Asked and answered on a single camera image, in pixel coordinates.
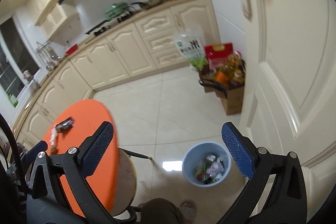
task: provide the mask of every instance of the orange table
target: orange table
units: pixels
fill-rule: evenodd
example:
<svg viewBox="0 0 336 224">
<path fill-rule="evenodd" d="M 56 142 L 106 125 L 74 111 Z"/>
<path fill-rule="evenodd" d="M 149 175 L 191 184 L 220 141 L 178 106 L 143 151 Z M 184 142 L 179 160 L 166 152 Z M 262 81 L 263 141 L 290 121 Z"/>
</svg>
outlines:
<svg viewBox="0 0 336 224">
<path fill-rule="evenodd" d="M 69 117 L 73 117 L 75 126 L 68 132 L 66 131 L 66 133 L 58 134 L 58 154 L 65 153 L 72 146 L 79 147 L 83 140 L 91 136 L 103 121 L 113 124 L 114 135 L 112 142 L 98 164 L 95 173 L 86 178 L 100 202 L 107 211 L 110 211 L 114 205 L 119 161 L 117 130 L 113 118 L 105 106 L 96 100 L 83 100 L 73 104 L 57 117 L 43 138 L 49 146 L 48 155 L 50 155 L 51 129 L 56 123 L 60 123 Z M 73 211 L 84 216 L 72 194 L 67 179 L 65 176 L 61 176 L 60 179 Z"/>
</svg>

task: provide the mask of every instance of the brown pants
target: brown pants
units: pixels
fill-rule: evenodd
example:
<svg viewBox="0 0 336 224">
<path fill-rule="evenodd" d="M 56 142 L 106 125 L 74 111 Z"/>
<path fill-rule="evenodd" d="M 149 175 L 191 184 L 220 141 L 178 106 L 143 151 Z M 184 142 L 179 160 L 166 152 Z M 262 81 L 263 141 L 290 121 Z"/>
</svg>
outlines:
<svg viewBox="0 0 336 224">
<path fill-rule="evenodd" d="M 185 224 L 185 219 L 173 203 L 154 198 L 143 205 L 140 224 Z"/>
</svg>

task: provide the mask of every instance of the window frame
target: window frame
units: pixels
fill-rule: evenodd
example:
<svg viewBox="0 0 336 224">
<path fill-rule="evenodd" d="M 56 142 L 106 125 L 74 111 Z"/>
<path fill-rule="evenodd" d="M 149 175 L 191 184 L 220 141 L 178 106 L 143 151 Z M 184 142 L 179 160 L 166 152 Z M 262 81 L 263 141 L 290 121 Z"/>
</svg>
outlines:
<svg viewBox="0 0 336 224">
<path fill-rule="evenodd" d="M 23 41 L 23 44 L 25 45 L 26 49 L 28 50 L 30 56 L 33 58 L 33 60 L 36 62 L 36 64 L 39 67 L 38 71 L 34 75 L 34 78 L 36 80 L 39 80 L 39 78 L 41 77 L 41 73 L 43 72 L 43 69 L 42 69 L 42 66 L 41 66 L 41 61 L 37 58 L 35 50 L 32 48 L 31 44 L 28 42 L 28 39 L 27 39 L 27 37 L 26 37 L 26 35 L 23 31 L 23 28 L 20 24 L 20 21 L 18 19 L 18 16 L 17 16 L 16 12 L 12 11 L 12 12 L 9 12 L 8 14 L 4 15 L 3 17 L 1 17 L 0 18 L 0 24 L 4 23 L 9 18 L 13 19 L 15 28 L 16 28 L 17 32 L 19 33 L 19 35 L 20 35 L 20 37 Z M 26 93 L 29 90 L 28 81 L 24 79 L 23 74 L 22 74 L 19 66 L 15 62 L 13 56 L 11 55 L 1 32 L 0 32 L 0 46 L 3 50 L 3 52 L 5 53 L 5 56 L 8 59 L 8 62 L 12 66 L 14 72 L 16 73 L 17 77 L 19 77 L 19 79 L 24 84 L 24 88 L 20 91 L 19 95 L 16 97 L 17 100 L 20 102 L 23 98 L 26 97 Z M 2 88 L 4 93 L 6 93 L 6 91 L 4 90 L 4 88 L 1 85 L 0 85 L 0 87 Z"/>
</svg>

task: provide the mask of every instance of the red container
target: red container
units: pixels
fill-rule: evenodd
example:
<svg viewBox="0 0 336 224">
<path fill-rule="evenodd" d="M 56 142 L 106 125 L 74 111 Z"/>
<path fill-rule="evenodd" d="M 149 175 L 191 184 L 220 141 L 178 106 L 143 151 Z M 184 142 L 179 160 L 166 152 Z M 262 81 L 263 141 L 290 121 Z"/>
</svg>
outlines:
<svg viewBox="0 0 336 224">
<path fill-rule="evenodd" d="M 233 53 L 233 46 L 232 43 L 208 45 L 204 47 L 204 51 L 210 70 L 215 71 Z"/>
<path fill-rule="evenodd" d="M 78 45 L 75 44 L 66 50 L 66 54 L 67 55 L 73 54 L 77 49 L 78 49 Z"/>
</svg>

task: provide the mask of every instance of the window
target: window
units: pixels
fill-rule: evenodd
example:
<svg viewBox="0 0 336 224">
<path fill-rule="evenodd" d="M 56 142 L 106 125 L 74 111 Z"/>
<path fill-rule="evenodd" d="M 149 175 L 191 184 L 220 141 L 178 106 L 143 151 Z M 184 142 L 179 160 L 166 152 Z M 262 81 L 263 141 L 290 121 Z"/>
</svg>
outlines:
<svg viewBox="0 0 336 224">
<path fill-rule="evenodd" d="M 0 24 L 0 32 L 19 70 L 22 73 L 28 70 L 34 75 L 39 70 L 39 67 L 23 43 L 12 18 Z M 17 97 L 25 85 L 12 65 L 0 46 L 0 84 L 7 94 Z"/>
</svg>

